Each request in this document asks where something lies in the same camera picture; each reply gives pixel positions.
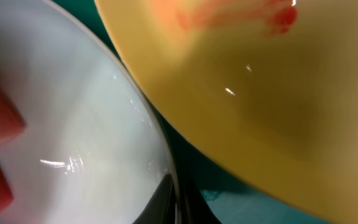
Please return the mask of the light blue plate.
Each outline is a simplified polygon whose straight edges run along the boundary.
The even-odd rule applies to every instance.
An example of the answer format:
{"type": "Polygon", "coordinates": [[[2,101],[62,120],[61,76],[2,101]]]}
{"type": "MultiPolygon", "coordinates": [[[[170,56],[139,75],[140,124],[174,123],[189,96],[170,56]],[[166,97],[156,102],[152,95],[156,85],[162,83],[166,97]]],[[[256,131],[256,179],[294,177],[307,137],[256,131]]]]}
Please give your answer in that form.
{"type": "Polygon", "coordinates": [[[51,1],[0,1],[0,89],[25,121],[0,147],[14,201],[0,223],[133,223],[170,149],[113,53],[51,1]]]}

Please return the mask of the yellow-green plate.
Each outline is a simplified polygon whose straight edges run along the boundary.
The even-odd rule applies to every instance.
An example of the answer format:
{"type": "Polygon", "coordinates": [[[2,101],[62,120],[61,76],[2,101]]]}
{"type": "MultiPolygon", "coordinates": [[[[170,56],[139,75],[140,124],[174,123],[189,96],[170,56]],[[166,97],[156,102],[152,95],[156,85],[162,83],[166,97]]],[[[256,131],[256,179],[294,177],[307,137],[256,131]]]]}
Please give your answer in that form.
{"type": "Polygon", "coordinates": [[[232,175],[358,223],[358,0],[98,0],[163,117],[232,175]]]}

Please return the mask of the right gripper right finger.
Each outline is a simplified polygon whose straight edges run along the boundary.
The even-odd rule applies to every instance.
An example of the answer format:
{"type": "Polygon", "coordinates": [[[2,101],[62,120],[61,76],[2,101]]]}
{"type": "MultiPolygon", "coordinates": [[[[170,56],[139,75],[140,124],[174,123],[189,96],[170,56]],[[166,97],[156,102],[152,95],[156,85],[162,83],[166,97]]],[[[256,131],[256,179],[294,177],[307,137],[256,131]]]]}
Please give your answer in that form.
{"type": "Polygon", "coordinates": [[[182,180],[180,200],[182,224],[221,224],[192,180],[182,180]]]}

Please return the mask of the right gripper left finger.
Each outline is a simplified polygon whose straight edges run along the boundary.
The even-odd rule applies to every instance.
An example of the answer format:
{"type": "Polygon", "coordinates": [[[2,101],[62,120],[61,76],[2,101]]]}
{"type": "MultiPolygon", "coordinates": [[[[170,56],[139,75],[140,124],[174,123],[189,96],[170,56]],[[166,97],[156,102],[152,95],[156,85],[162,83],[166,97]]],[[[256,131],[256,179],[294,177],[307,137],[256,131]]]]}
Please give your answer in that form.
{"type": "Polygon", "coordinates": [[[175,224],[176,199],[171,174],[164,175],[143,212],[133,224],[175,224]]]}

